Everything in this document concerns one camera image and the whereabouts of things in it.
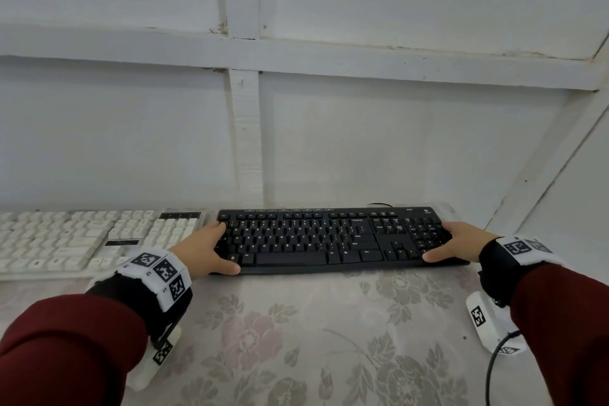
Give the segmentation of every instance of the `floral tablecloth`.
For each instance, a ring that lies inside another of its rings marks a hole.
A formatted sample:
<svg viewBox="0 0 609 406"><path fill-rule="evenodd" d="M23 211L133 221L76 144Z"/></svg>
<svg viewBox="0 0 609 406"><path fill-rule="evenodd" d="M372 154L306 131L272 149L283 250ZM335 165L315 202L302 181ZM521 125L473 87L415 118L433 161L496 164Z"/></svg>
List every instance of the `floral tablecloth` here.
<svg viewBox="0 0 609 406"><path fill-rule="evenodd" d="M0 284L0 332L86 280ZM490 354L468 317L474 265L193 283L181 339L127 406L482 405ZM530 351L500 357L491 403L550 405Z"/></svg>

